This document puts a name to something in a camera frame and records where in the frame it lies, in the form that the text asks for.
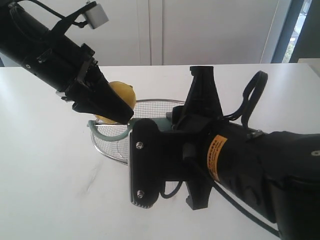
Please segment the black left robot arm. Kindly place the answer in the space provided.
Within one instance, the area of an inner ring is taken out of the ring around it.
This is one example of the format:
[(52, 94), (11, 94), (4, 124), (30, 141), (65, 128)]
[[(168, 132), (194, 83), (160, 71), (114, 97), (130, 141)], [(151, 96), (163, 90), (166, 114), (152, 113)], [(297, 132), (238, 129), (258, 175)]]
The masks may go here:
[(87, 3), (68, 16), (60, 16), (52, 29), (30, 15), (17, 0), (0, 3), (0, 51), (22, 68), (55, 89), (78, 113), (102, 116), (119, 124), (132, 118), (132, 108), (111, 88), (94, 50), (78, 45), (66, 36), (78, 26), (96, 29), (108, 22), (103, 7), (95, 1)]

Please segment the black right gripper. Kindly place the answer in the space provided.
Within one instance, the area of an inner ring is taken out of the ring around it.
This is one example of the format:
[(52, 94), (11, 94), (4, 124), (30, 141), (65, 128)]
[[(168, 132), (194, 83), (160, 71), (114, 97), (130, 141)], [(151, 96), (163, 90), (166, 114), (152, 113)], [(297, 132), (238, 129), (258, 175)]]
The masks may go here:
[(218, 130), (223, 112), (213, 66), (191, 66), (193, 77), (185, 104), (172, 113), (172, 130), (162, 140), (160, 176), (184, 182), (192, 210), (208, 207), (213, 181), (218, 180), (218, 157), (223, 138)]

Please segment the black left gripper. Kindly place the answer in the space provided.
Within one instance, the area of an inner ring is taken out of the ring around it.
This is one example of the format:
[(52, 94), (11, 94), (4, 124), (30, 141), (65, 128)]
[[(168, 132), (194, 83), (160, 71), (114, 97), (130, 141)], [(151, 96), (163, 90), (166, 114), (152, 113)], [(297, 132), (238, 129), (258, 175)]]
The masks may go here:
[(126, 124), (134, 115), (134, 89), (121, 81), (107, 81), (90, 47), (68, 37), (54, 45), (39, 37), (21, 37), (19, 63), (73, 102), (78, 113), (93, 114), (108, 123)]

